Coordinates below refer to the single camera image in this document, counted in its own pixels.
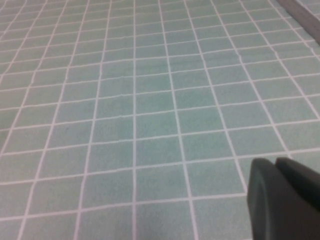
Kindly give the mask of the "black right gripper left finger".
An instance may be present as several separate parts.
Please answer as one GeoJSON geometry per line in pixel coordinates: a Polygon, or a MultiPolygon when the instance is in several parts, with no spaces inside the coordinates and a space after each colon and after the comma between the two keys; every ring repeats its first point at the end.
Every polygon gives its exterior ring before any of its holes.
{"type": "Polygon", "coordinates": [[[255,158],[250,167],[247,206],[254,240],[318,240],[320,200],[305,200],[277,169],[255,158]]]}

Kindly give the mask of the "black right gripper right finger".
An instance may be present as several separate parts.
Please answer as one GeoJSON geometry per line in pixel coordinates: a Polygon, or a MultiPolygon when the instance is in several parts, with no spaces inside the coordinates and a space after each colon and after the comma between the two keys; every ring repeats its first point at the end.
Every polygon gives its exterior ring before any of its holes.
{"type": "Polygon", "coordinates": [[[277,158],[275,166],[302,198],[320,199],[319,173],[287,157],[277,158]]]}

